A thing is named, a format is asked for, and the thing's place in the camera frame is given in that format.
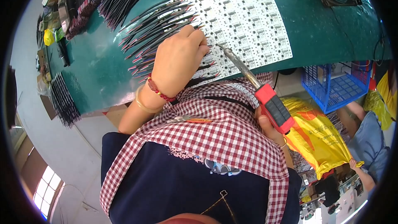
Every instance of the blue plastic crate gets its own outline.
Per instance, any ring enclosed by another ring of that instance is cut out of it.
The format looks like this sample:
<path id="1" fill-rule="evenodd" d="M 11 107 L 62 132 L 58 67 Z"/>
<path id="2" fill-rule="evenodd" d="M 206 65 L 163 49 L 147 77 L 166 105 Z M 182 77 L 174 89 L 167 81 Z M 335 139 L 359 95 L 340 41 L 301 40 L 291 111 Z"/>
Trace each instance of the blue plastic crate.
<path id="1" fill-rule="evenodd" d="M 356 62 L 366 65 L 368 61 Z M 351 75 L 331 79 L 331 64 L 305 67 L 301 84 L 327 114 L 362 97 L 368 92 L 372 62 L 368 66 L 352 64 Z"/>

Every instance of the red beaded bracelet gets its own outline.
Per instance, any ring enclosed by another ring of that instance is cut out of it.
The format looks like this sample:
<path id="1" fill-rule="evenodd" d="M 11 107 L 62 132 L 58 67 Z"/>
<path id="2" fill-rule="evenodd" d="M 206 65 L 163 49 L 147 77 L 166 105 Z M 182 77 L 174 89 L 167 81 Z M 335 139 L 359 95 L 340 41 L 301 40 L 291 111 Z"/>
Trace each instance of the red beaded bracelet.
<path id="1" fill-rule="evenodd" d="M 164 95 L 164 94 L 162 94 L 161 92 L 159 92 L 159 90 L 158 90 L 158 88 L 157 88 L 155 82 L 152 81 L 151 75 L 152 75 L 151 73 L 148 75 L 148 86 L 149 86 L 149 88 L 150 88 L 152 91 L 154 91 L 155 93 L 157 93 L 161 98 L 165 99 L 167 102 L 169 102 L 169 101 L 175 101 L 175 100 L 176 100 L 175 97 L 169 98 L 169 97 L 167 97 L 166 95 Z"/>

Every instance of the finger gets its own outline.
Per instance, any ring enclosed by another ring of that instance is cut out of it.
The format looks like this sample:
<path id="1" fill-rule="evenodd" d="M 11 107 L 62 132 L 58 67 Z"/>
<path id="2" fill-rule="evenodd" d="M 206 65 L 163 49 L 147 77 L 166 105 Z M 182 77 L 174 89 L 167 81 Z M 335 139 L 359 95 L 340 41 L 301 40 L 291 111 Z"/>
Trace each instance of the finger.
<path id="1" fill-rule="evenodd" d="M 261 115 L 258 118 L 258 123 L 261 126 L 261 129 L 263 129 L 264 134 L 269 137 L 272 135 L 272 133 L 275 131 L 275 128 L 272 126 L 270 120 L 265 116 Z"/>
<path id="2" fill-rule="evenodd" d="M 257 107 L 256 111 L 254 112 L 254 118 L 258 119 L 258 117 L 260 117 L 260 115 L 261 115 L 261 108 Z"/>
<path id="3" fill-rule="evenodd" d="M 205 34 L 201 30 L 195 30 L 189 35 L 189 39 L 192 40 L 192 42 L 195 45 L 207 45 L 207 39 L 205 37 Z"/>
<path id="4" fill-rule="evenodd" d="M 207 45 L 200 45 L 198 51 L 196 52 L 196 60 L 201 61 L 210 48 Z"/>
<path id="5" fill-rule="evenodd" d="M 191 35 L 192 32 L 194 32 L 194 28 L 192 25 L 186 25 L 184 26 L 180 32 L 178 32 L 176 35 L 180 36 L 180 37 L 189 37 Z"/>

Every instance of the bracelet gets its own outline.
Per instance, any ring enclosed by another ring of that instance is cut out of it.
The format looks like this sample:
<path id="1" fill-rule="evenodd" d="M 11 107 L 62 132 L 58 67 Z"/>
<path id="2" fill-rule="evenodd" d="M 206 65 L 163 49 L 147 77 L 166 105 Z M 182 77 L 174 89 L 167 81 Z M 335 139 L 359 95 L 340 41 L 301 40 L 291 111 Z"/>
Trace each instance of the bracelet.
<path id="1" fill-rule="evenodd" d="M 164 94 L 162 94 L 161 92 L 159 92 L 159 90 L 158 90 L 158 88 L 157 88 L 155 82 L 152 81 L 151 75 L 152 75 L 152 73 L 150 73 L 150 74 L 148 75 L 148 86 L 149 86 L 149 88 L 150 88 L 152 91 L 154 91 L 155 93 L 157 93 L 162 99 L 165 99 L 167 102 L 175 101 L 175 100 L 176 100 L 175 97 L 169 98 L 169 97 L 167 97 L 166 95 L 164 95 Z"/>
<path id="2" fill-rule="evenodd" d="M 281 146 L 281 148 L 283 148 L 287 145 L 287 140 L 286 140 L 285 136 L 283 136 L 283 139 L 285 139 L 285 144 L 283 146 Z"/>
<path id="3" fill-rule="evenodd" d="M 138 105 L 142 110 L 144 110 L 144 112 L 147 112 L 147 113 L 157 113 L 157 112 L 161 111 L 161 110 L 163 109 L 163 107 L 160 107 L 159 109 L 149 109 L 149 108 L 145 107 L 145 106 L 140 102 L 139 95 L 140 95 L 141 89 L 142 89 L 144 86 L 145 86 L 145 84 L 139 86 L 139 87 L 137 88 L 137 91 L 135 92 L 135 99 L 134 99 L 134 100 L 135 100 L 135 102 L 137 102 L 137 105 Z"/>

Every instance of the orange tag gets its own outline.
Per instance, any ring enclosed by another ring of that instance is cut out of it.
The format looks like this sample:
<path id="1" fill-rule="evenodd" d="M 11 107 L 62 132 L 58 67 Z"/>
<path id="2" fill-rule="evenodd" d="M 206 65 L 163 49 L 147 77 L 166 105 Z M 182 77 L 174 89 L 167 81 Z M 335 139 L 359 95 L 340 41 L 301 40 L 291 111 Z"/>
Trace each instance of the orange tag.
<path id="1" fill-rule="evenodd" d="M 190 118 L 188 120 L 186 120 L 189 123 L 210 123 L 213 122 L 210 119 L 206 119 L 206 118 Z"/>

